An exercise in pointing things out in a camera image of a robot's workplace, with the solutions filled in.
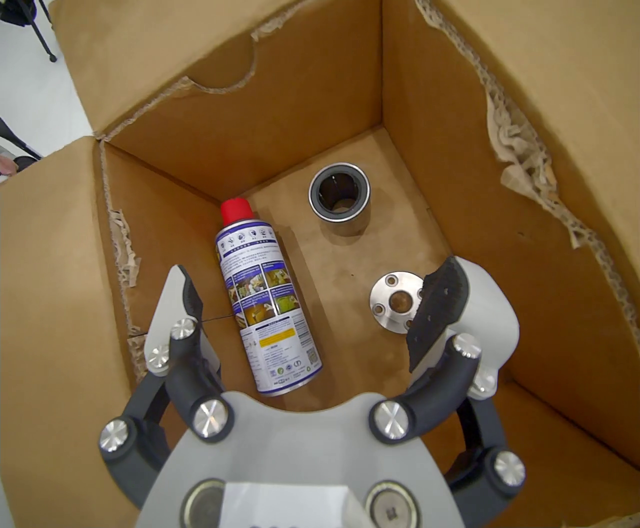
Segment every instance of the torn cardboard edge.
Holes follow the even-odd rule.
[[[133,363],[133,373],[136,377],[136,383],[140,383],[142,378],[147,375],[147,362],[145,360],[145,343],[147,334],[136,335],[127,339],[131,362]]]
[[[291,19],[300,9],[316,1],[318,0],[301,0],[300,2],[292,5],[286,11],[269,19],[267,22],[261,24],[252,31],[252,64],[244,77],[238,82],[224,88],[210,88],[196,83],[188,76],[184,76],[158,94],[151,101],[142,105],[131,117],[122,121],[111,132],[97,136],[100,144],[102,144],[103,141],[111,141],[126,127],[134,123],[140,116],[156,107],[163,100],[168,97],[172,97],[179,92],[195,88],[203,93],[224,95],[226,93],[242,89],[255,75],[258,60],[257,44],[260,39],[272,35],[275,31],[281,29],[287,20]],[[542,142],[538,133],[535,131],[534,127],[531,125],[522,110],[520,110],[513,100],[505,94],[502,85],[491,73],[489,73],[479,55],[462,38],[458,33],[458,30],[445,19],[436,7],[433,6],[431,0],[415,0],[415,4],[424,17],[427,25],[431,28],[442,31],[456,47],[458,52],[464,56],[476,70],[479,81],[486,92],[487,133],[489,141],[498,159],[508,163],[508,166],[502,171],[500,183],[515,193],[534,200],[545,211],[549,212],[553,217],[559,220],[569,231],[572,248],[580,248],[585,244],[589,246],[622,310],[627,325],[634,336],[638,352],[640,352],[640,328],[637,324],[636,307],[630,298],[622,277],[616,271],[611,254],[598,234],[576,218],[567,206],[560,201],[557,181],[551,168],[551,156],[544,142]],[[102,147],[102,149],[103,154],[101,159],[103,179],[105,182],[105,194],[109,196],[108,181],[105,172],[106,164],[104,162],[104,147]],[[109,215],[111,216],[113,209],[111,208],[110,198],[108,198],[108,210]],[[122,216],[122,212],[119,213],[121,222],[119,223],[114,220],[112,223],[115,223],[118,230],[120,230],[120,235],[124,241],[125,252],[127,250],[132,251],[131,241],[128,239],[128,228],[126,227],[126,223],[122,221],[124,218]],[[119,246],[115,240],[114,246],[116,246],[117,252]],[[135,256],[133,256],[132,264],[129,265],[131,263],[129,257],[130,255],[127,253],[127,271],[123,268],[121,272],[120,268],[118,268],[118,276],[122,277],[121,293],[127,314],[127,324],[131,330],[132,327],[129,307],[126,302],[124,292],[127,287],[131,287],[127,285],[127,281],[132,272],[135,282],[135,276],[137,275],[140,262],[138,260],[136,265],[136,259]]]
[[[442,31],[458,52],[476,70],[486,92],[487,132],[500,161],[509,165],[502,171],[500,183],[508,189],[537,202],[569,231],[573,249],[589,246],[602,273],[622,309],[640,352],[640,328],[637,310],[613,258],[598,234],[588,228],[562,203],[549,151],[522,110],[506,95],[502,85],[489,73],[478,54],[458,30],[433,6],[431,0],[415,0],[427,24]]]
[[[130,237],[131,231],[124,217],[124,213],[113,209],[111,187],[109,186],[109,175],[107,171],[107,152],[104,141],[100,141],[99,148],[102,185],[104,189],[104,199],[107,205],[107,214],[109,215],[109,229],[111,231],[111,243],[113,244],[113,255],[118,273],[120,298],[124,308],[125,320],[127,321],[127,334],[135,336],[139,334],[141,330],[131,322],[131,309],[129,307],[126,290],[135,287],[137,284],[141,259],[136,256],[133,250]]]

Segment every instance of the product image on label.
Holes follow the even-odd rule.
[[[267,289],[260,266],[251,266],[234,275],[236,291],[241,299]]]
[[[229,293],[229,299],[231,299],[231,304],[238,302],[238,294],[236,292],[236,287],[234,286],[231,278],[225,280],[225,284],[227,285],[227,292]]]
[[[295,310],[296,308],[300,308],[300,301],[298,301],[296,293],[293,290],[293,286],[291,285],[278,286],[271,290],[271,295],[278,307],[279,314],[284,314],[291,310]]]
[[[266,321],[276,316],[269,292],[257,293],[240,301],[244,318],[249,326]]]
[[[234,315],[236,317],[236,323],[240,327],[240,330],[247,327],[246,319],[244,318],[244,312],[240,303],[234,304]]]
[[[269,288],[289,284],[291,282],[291,277],[287,272],[287,267],[281,260],[276,262],[265,262],[262,265],[262,270],[264,271],[264,276],[267,278]]]

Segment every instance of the person's hand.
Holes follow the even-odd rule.
[[[13,176],[18,172],[18,166],[13,162],[13,159],[10,159],[5,156],[0,156],[0,174],[5,176]]]

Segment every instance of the white floor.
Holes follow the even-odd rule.
[[[53,30],[40,9],[36,23],[58,62],[49,61],[29,26],[0,22],[0,116],[20,139],[46,156],[92,131]],[[2,138],[0,145],[16,156],[23,154]],[[0,528],[13,526],[0,483]]]

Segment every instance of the metal ring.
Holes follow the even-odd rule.
[[[369,306],[379,324],[395,333],[407,333],[422,301],[422,278],[408,271],[380,277],[371,289]]]
[[[313,212],[333,232],[359,234],[369,223],[371,185],[366,174],[351,163],[333,163],[318,171],[309,186]],[[343,211],[336,210],[340,205]]]

